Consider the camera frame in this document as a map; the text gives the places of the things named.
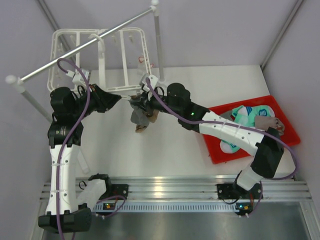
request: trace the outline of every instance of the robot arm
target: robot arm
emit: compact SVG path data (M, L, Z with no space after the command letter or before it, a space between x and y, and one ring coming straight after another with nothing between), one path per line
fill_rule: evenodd
M96 84L90 85L90 101L85 117L96 111L104 113L111 109L121 96L105 92ZM87 95L77 96L68 87L59 87L51 92L50 104L54 110L53 122L48 131L51 154L51 190L45 215L38 218L39 227L58 232L57 189L60 199L59 215L63 233L88 231L91 225L91 210L101 196L111 190L108 175L97 174L89 178L85 190L76 198L76 162L80 151L83 125L80 123L63 150L58 166L58 155L64 140L81 115ZM56 185L59 167L59 188Z
M152 114L153 110L159 110L175 115L179 117L178 123L183 128L223 139L254 156L253 162L239 173L234 183L235 189L249 191L262 178L274 177L284 153L283 147L277 141L260 132L242 129L240 126L230 126L235 123L220 117L206 107L192 102L190 92L180 83L170 84L167 87L166 95L160 96L167 106L164 107L150 91L150 87L155 88L157 81L158 79L154 75L144 76L140 82L144 92L139 98L130 100L130 103L149 114ZM208 121L220 122L221 124L208 123ZM269 128L267 133L280 138L276 129Z

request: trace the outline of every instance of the gray wall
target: gray wall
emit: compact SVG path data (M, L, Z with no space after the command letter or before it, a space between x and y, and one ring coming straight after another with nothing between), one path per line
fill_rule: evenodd
M9 74L22 76L49 60L51 31L34 0L3 1L0 7L0 239L27 239L37 199L50 179L49 123L11 86ZM26 84L49 103L48 74Z
M320 1L303 4L264 71L270 92L301 137L296 151L320 213Z
M105 29L151 0L46 0L61 28ZM261 64L295 0L160 0L167 67ZM133 23L156 63L152 14Z

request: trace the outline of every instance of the red plastic bin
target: red plastic bin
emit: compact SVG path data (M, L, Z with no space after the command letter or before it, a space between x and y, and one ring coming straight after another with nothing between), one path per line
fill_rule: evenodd
M275 116L278 119L280 119L280 121L284 124L284 127L285 127L284 135L281 136L281 140L286 144L288 144L289 146L297 145L300 143L300 138L296 133L295 129L292 127L289 120L285 116L284 112L281 110L276 99L271 95L252 98L244 101L228 103L220 106L214 106L209 109L215 112L216 114L220 115L236 107L239 107L241 105L244 105L245 107L254 107L259 105L270 106L273 109ZM206 147L209 151L211 160L214 164L224 163L227 161L249 156L249 154L242 149L239 149L239 151L231 154L224 153L220 149L220 141L221 141L220 139L210 135L203 135L203 138L204 138Z

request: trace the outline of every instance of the metal bar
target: metal bar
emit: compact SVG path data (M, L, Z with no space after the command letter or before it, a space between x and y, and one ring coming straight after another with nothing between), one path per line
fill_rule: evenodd
M124 28L125 26L133 23L134 21L136 21L136 20L138 20L138 19L140 19L140 18L144 17L145 15L148 15L148 14L150 14L150 13L152 13L152 12L153 12L152 7L149 7L147 10L139 13L138 15L136 15L136 16L134 16L134 17L132 17L132 18L124 21L123 23L121 23L121 24L119 24L119 25L117 25L117 26L114 26L114 27L112 27L111 29L106 30L105 32L99 34L99 37L103 39L103 38L105 38L106 36L111 35L111 34L117 32L118 30ZM35 71L33 71L33 72L25 75L24 77L21 78L21 80L24 81L24 82L26 82L26 81L27 81L28 79L30 79L31 77L33 77L33 76L35 76L35 75L43 72L44 70L52 67L54 64L57 63L57 61L58 61L59 58L69 58L69 57L77 54L78 52L80 52L82 49L90 46L91 44L94 44L94 43L97 42L97 41L98 41L97 38L93 38L92 40L90 40L90 41L88 41L88 42L86 42L86 43L84 43L84 44L76 47L75 49L70 50L69 52L65 53L64 55L62 55L62 56L60 56L60 57L58 57L58 58L56 58L56 59L48 62L47 64L43 65L42 67L38 68L37 70L35 70Z
M44 17L47 19L49 25L51 26L53 31L57 31L60 29L60 26L58 25L56 19L54 18L53 14L51 13L47 3L45 0L35 0L36 3L38 4L41 12L43 13ZM71 50L71 47L69 46L65 36L60 35L59 40L64 48L65 51Z
M159 82L165 81L164 75L164 60L163 60L163 51L160 37L160 23L159 16L154 16L154 26L155 26L155 40L156 40L156 50L158 55L158 65L159 65Z
M127 59L126 59L126 47L125 47L125 39L124 32L120 31L120 43L121 43L121 53L122 53L122 65L123 65L123 74L124 74L124 85L129 86L128 79L128 69L127 69Z
M320 219L313 202L301 202L301 211L311 240L320 239Z
M76 194L82 190L78 187ZM217 194L217 184L232 183L235 179L224 176L191 176L191 177L112 177L113 184L129 184L129 202L160 203L160 202L215 202L220 203ZM263 180L263 202L309 202L311 195L304 181L272 181ZM48 201L51 183L45 183L40 196L41 201Z
M280 33L278 34L278 36L276 37L275 41L273 42L272 44L272 47L271 49L269 50L269 52L267 53L266 57L264 58L262 64L261 64L261 70L263 71L270 58L273 56L273 54L275 53L280 41L283 39L285 33L287 32L290 24L292 23L292 20L294 19L294 17L296 16L298 10L300 9L302 3L304 2L305 0L297 0L293 9L291 10L290 14L289 14L289 17L287 18L287 20L285 21L284 25L282 26L281 28L281 31Z
M40 103L26 90L21 93L24 98L41 113L49 123L52 122L52 116L40 105Z

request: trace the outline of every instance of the white dish rack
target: white dish rack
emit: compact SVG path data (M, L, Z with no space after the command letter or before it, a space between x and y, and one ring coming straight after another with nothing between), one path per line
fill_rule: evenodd
M110 37L101 39L98 35L107 29L60 29L52 36L52 47L50 60L54 60L65 54L62 43L59 39L64 35L71 48L75 48L83 42L92 38L97 38L98 44L88 47L86 52L82 51L75 55L75 63L85 71L98 71L98 82L101 89L107 92L138 92L141 89L137 79L129 79L128 68L136 68L139 75L149 73L153 64L150 64L145 33L138 27L123 28ZM126 49L131 50L128 56ZM116 86L112 85L106 75L106 68L123 68L123 77L116 80ZM73 77L73 81L67 77L55 65L49 69L47 88L50 92L58 87L68 86L72 91L77 90L77 85L84 85L82 78Z

